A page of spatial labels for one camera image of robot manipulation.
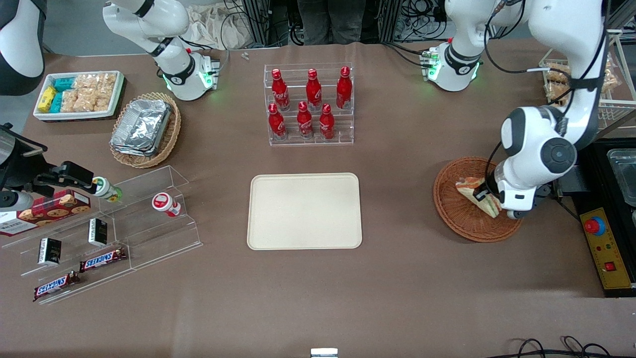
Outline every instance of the table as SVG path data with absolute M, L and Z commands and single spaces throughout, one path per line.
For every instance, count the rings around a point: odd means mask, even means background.
M 535 66 L 546 51 L 531 39 L 491 46 L 513 69 Z M 484 357 L 516 351 L 516 338 L 563 348 L 565 334 L 636 354 L 636 300 L 601 298 L 581 224 L 556 203 L 494 244 L 457 236 L 432 203 L 447 162 L 487 156 L 513 108 L 543 103 L 540 74 L 501 73 L 486 60 L 468 89 L 448 93 L 381 45 L 288 46 L 249 58 L 232 53 L 217 91 L 178 102 L 183 127 L 164 164 L 190 181 L 184 195 L 204 245 L 51 306 L 31 303 L 34 282 L 19 277 L 17 255 L 0 252 L 4 356 L 274 358 L 337 347 L 344 358 Z M 49 73 L 122 71 L 124 101 L 167 91 L 147 55 L 46 61 Z M 263 66 L 338 61 L 356 68 L 356 143 L 270 148 Z M 31 117 L 24 135 L 49 146 L 49 162 L 74 161 L 119 182 L 144 171 L 112 158 L 112 126 Z M 247 247 L 254 176 L 330 172 L 359 177 L 359 248 Z

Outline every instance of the person's legs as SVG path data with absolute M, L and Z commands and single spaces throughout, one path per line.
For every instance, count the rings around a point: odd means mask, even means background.
M 346 45 L 347 43 L 360 41 L 362 16 L 366 0 L 328 1 L 333 42 Z
M 305 45 L 329 43 L 329 14 L 327 0 L 298 0 L 298 10 L 303 19 Z

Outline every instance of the red emergency stop button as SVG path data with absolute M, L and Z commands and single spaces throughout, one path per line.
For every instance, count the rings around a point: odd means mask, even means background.
M 605 234 L 605 222 L 600 217 L 592 217 L 585 220 L 583 227 L 587 233 L 592 235 L 601 236 Z
M 605 263 L 605 271 L 616 271 L 616 265 L 614 261 Z

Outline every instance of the acrylic display rack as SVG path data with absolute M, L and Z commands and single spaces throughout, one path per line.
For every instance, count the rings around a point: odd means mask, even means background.
M 351 93 L 351 109 L 341 110 L 336 107 L 336 84 L 340 79 L 340 68 L 348 66 L 351 69 L 351 83 L 353 85 Z M 267 106 L 274 103 L 272 94 L 272 70 L 279 69 L 283 80 L 287 84 L 289 91 L 289 100 L 291 106 L 288 111 L 281 111 L 284 118 L 285 127 L 287 129 L 287 139 L 276 141 L 273 138 L 272 129 L 269 126 L 267 118 L 269 113 Z M 298 103 L 307 101 L 307 93 L 305 86 L 307 85 L 307 70 L 315 68 L 318 72 L 318 80 L 322 85 L 322 103 L 331 105 L 331 112 L 335 119 L 335 136 L 332 140 L 324 140 L 320 135 L 319 118 L 320 112 L 312 112 L 312 127 L 314 128 L 314 137 L 306 140 L 300 136 L 298 122 Z M 267 125 L 267 133 L 269 135 L 270 145 L 273 147 L 291 146 L 291 145 L 352 145 L 354 143 L 354 97 L 356 93 L 356 83 L 354 80 L 354 68 L 351 62 L 327 63 L 327 64 L 277 64 L 266 65 L 263 75 L 263 84 L 265 87 L 265 125 Z
M 188 215 L 183 194 L 178 189 L 187 183 L 172 166 L 151 171 L 115 184 L 123 192 L 119 202 L 108 203 L 91 197 L 91 212 L 12 236 L 4 240 L 9 242 L 2 248 L 20 254 L 20 272 L 24 278 L 35 278 L 35 287 L 54 281 L 71 270 L 78 271 L 80 261 L 124 247 L 127 259 L 80 273 L 80 283 L 44 296 L 37 302 L 45 304 L 69 298 L 202 245 L 197 223 Z M 151 200 L 158 192 L 167 192 L 181 204 L 178 216 L 169 217 L 153 209 Z M 99 218 L 108 225 L 106 247 L 88 243 L 88 226 L 92 218 Z M 59 265 L 38 264 L 42 238 L 62 242 Z

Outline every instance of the beige tray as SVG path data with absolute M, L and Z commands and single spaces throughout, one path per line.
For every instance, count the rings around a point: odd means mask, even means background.
M 360 189 L 352 173 L 258 175 L 249 196 L 253 250 L 356 248 Z

